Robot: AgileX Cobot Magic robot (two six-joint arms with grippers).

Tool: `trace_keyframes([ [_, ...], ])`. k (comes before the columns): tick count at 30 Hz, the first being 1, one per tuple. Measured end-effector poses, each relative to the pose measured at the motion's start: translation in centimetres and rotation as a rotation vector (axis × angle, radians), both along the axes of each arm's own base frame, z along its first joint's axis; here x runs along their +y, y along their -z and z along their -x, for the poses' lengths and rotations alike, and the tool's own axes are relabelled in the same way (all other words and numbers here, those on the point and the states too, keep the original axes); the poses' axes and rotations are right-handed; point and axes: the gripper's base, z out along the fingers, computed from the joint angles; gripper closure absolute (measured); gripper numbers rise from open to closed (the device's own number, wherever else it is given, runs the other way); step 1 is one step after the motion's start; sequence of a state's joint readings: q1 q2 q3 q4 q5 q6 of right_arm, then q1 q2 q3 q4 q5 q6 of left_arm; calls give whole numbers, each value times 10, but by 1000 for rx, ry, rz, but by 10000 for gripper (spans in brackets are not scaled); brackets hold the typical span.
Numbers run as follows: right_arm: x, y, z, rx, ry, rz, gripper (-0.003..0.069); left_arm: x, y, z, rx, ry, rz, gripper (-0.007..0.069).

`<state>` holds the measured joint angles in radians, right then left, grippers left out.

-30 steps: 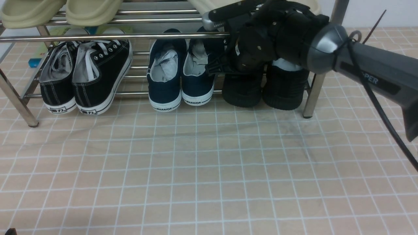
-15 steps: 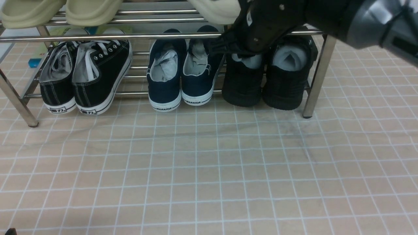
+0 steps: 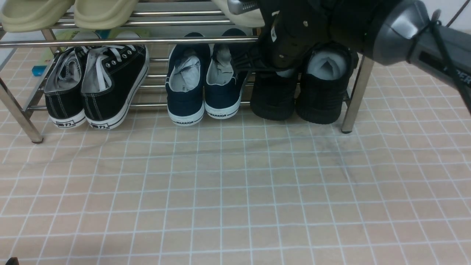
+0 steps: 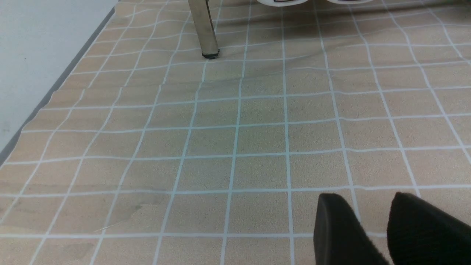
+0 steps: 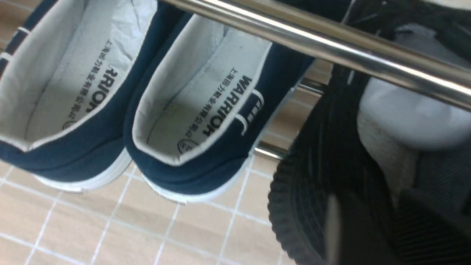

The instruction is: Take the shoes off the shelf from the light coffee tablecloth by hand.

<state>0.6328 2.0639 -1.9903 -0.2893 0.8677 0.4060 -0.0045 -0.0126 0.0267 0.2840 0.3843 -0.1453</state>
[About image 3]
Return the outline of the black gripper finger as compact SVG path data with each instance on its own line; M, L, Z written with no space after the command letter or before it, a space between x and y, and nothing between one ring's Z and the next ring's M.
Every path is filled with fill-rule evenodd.
M275 72L276 57L280 55L277 44L229 44L231 66L234 71Z

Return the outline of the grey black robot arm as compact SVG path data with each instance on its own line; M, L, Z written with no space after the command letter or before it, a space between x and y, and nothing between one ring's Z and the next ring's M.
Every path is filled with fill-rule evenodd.
M257 42L232 57L237 71L297 67L318 44L337 43L388 66L407 62L459 92L470 109L471 37L429 16L420 0L229 0L229 12L260 10Z

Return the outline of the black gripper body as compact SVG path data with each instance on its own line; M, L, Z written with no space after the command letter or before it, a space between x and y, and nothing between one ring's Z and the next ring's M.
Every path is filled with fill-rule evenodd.
M228 7L235 14L260 10L265 25L253 44L279 45L275 60L279 70L298 67L316 43L329 39L330 0L251 0L248 7L231 0Z

